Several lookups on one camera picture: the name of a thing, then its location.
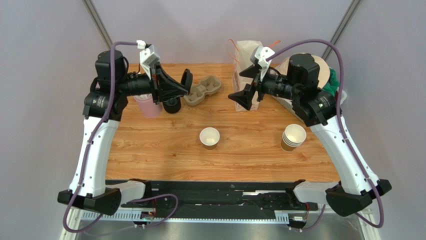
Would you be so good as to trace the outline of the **white paper takeout bag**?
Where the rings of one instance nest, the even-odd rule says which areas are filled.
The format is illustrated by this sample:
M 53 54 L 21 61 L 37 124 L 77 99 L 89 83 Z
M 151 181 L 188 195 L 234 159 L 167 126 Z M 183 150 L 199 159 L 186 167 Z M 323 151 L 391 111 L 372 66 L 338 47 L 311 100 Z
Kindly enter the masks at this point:
M 254 64 L 250 61 L 250 57 L 253 51 L 259 45 L 264 46 L 260 41 L 255 41 L 255 40 L 241 40 L 241 41 L 236 41 L 234 43 L 234 46 L 235 46 L 234 69 L 233 69 L 233 77 L 231 81 L 232 87 L 233 87 L 232 93 L 239 92 L 245 88 L 246 84 L 250 85 L 252 83 L 253 79 L 241 77 L 239 76 L 239 73 L 242 70 L 245 70 Z M 276 80 L 277 80 L 277 76 L 274 74 L 271 74 L 270 69 L 271 69 L 271 65 L 268 68 L 262 81 L 263 83 L 262 89 L 265 95 L 268 94 L 270 91 L 274 91 Z M 236 102 L 234 102 L 234 104 L 235 104 L 235 109 L 237 111 L 256 111 L 259 108 L 260 101 L 257 101 L 257 94 L 256 94 L 254 98 L 252 99 L 252 107 L 250 110 L 244 109 L 241 105 L 239 105 Z

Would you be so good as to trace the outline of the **single paper coffee cup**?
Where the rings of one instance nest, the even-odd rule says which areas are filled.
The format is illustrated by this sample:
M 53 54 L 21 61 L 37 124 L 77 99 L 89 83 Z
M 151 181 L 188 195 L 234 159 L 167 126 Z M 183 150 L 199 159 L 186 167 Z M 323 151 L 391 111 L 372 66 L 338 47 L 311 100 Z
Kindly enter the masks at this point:
M 214 150 L 220 140 L 220 132 L 214 127 L 206 127 L 200 132 L 199 140 L 206 150 Z

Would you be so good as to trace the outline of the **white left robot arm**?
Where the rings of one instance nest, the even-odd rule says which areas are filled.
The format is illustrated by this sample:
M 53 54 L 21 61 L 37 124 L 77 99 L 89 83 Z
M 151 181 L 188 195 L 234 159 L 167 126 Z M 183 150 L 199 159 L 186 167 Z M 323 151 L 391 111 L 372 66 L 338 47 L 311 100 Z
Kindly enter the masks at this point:
M 147 182 L 131 179 L 106 185 L 106 167 L 114 135 L 129 96 L 149 94 L 159 104 L 188 95 L 193 74 L 185 69 L 175 81 L 159 62 L 149 64 L 145 73 L 128 71 L 128 61 L 118 51 L 104 51 L 95 62 L 97 72 L 84 99 L 84 136 L 75 175 L 57 201 L 107 216 L 144 196 Z

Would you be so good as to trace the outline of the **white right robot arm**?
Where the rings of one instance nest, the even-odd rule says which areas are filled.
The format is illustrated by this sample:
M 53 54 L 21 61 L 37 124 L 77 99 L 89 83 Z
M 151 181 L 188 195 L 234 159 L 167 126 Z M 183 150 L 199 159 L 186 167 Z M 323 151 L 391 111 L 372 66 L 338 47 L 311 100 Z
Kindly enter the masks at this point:
M 262 75 L 261 69 L 255 62 L 243 70 L 240 76 L 252 82 L 228 97 L 247 110 L 253 99 L 261 101 L 264 95 L 291 100 L 296 115 L 320 140 L 340 178 L 338 182 L 297 181 L 291 192 L 299 202 L 329 205 L 346 217 L 364 210 L 391 190 L 390 182 L 378 178 L 360 154 L 353 155 L 356 146 L 351 143 L 334 96 L 318 86 L 320 66 L 312 55 L 292 55 L 284 75 L 272 67 Z

